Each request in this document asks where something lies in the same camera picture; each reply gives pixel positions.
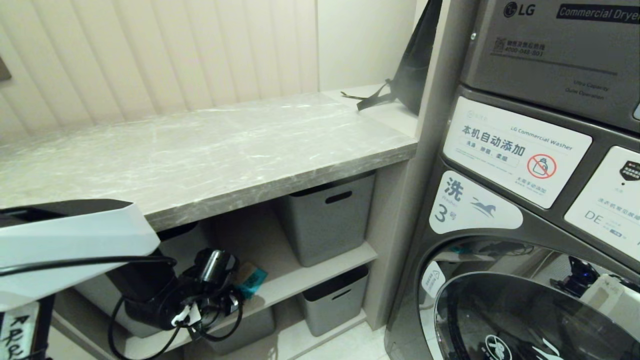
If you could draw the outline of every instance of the number 3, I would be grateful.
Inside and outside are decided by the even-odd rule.
[[[439,218],[438,215],[436,215],[436,220],[438,220],[439,222],[444,222],[444,220],[447,220],[447,218],[444,217],[447,214],[447,207],[442,204],[438,205],[442,208],[442,211],[439,213],[439,215],[442,215],[442,218]]]

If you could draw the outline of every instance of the gray countertop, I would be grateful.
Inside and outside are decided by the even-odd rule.
[[[410,159],[416,139],[323,94],[96,126],[0,147],[0,208],[135,202],[163,230]]]

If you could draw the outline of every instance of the front-load washing machine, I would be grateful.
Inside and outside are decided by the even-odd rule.
[[[640,359],[640,140],[458,95],[387,324],[391,359]]]
[[[639,5],[481,2],[391,359],[640,359]]]

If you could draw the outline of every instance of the floor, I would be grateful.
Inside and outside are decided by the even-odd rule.
[[[385,328],[371,331],[366,322],[317,347],[298,360],[389,360]]]

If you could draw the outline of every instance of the chinese character 洗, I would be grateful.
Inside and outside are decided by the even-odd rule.
[[[496,147],[500,147],[500,143],[502,142],[502,139],[500,139],[498,136],[493,136],[493,138],[491,139],[491,145],[496,146]]]
[[[511,151],[511,153],[516,154],[518,156],[522,156],[522,154],[524,154],[525,149],[526,148],[524,146],[520,146],[516,144],[516,146],[513,148],[513,151]]]
[[[462,190],[464,190],[464,187],[462,187],[462,184],[460,184],[459,181],[449,178],[449,181],[447,181],[447,188],[444,192],[449,196],[453,195],[453,198],[456,199],[456,201],[460,201]]]
[[[513,146],[513,142],[510,142],[509,140],[504,140],[500,148],[505,151],[511,151],[512,146]]]

